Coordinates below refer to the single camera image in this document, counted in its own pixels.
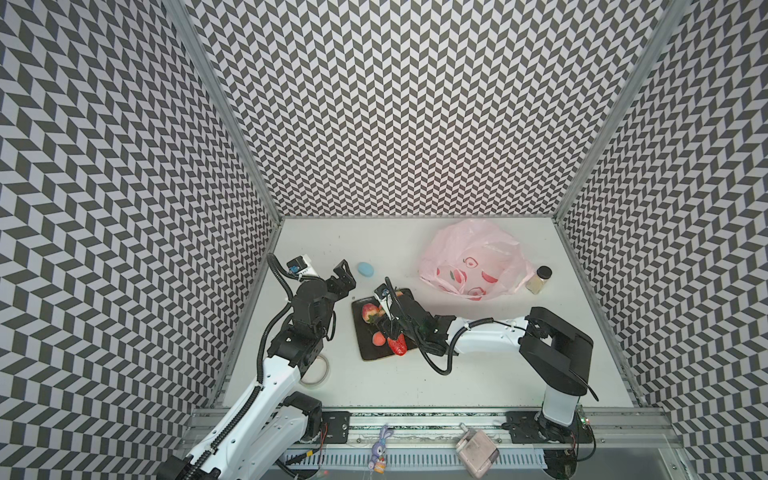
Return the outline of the red fake strawberry half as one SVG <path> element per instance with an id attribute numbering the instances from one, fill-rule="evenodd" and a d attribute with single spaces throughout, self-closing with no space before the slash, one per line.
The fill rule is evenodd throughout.
<path id="1" fill-rule="evenodd" d="M 403 334 L 400 334 L 395 339 L 388 338 L 387 345 L 391 351 L 397 356 L 404 356 L 408 352 L 408 346 L 406 338 Z"/>

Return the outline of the red green fake apple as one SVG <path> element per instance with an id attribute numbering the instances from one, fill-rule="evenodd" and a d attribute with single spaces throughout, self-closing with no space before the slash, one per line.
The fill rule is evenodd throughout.
<path id="1" fill-rule="evenodd" d="M 386 315 L 385 310 L 376 304 L 366 303 L 362 307 L 361 317 L 366 324 L 375 324 Z"/>

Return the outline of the small red fake fruit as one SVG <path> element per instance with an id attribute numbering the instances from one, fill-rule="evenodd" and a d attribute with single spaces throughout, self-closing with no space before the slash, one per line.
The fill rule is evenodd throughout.
<path id="1" fill-rule="evenodd" d="M 381 332 L 376 332 L 372 337 L 372 344 L 377 347 L 384 346 L 387 343 L 386 337 Z"/>

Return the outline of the pink plastic bag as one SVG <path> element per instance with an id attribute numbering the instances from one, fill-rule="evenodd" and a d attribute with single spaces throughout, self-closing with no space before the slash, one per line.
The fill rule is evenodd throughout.
<path id="1" fill-rule="evenodd" d="M 437 231 L 418 274 L 439 291 L 484 301 L 517 293 L 535 269 L 514 236 L 490 220 L 467 219 Z"/>

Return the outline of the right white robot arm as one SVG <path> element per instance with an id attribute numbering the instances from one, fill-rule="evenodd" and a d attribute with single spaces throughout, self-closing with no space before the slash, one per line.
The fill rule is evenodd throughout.
<path id="1" fill-rule="evenodd" d="M 477 320 L 433 315 L 415 298 L 399 293 L 391 281 L 374 291 L 384 317 L 373 325 L 395 349 L 412 342 L 427 365 L 441 376 L 453 372 L 453 363 L 470 353 L 517 352 L 546 384 L 540 410 L 530 418 L 518 416 L 506 423 L 512 441 L 528 433 L 536 441 L 570 443 L 577 447 L 594 434 L 577 418 L 579 400 L 599 397 L 589 383 L 594 348 L 592 338 L 545 307 L 533 307 L 522 317 Z"/>

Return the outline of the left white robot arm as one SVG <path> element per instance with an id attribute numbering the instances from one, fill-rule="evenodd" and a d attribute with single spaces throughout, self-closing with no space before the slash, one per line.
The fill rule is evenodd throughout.
<path id="1" fill-rule="evenodd" d="M 171 456 L 157 479 L 259 479 L 292 445 L 321 433 L 322 403 L 297 387 L 335 333 L 335 305 L 355 289 L 347 261 L 328 278 L 299 256 L 267 265 L 287 295 L 259 341 L 256 376 L 224 417 L 183 458 Z"/>

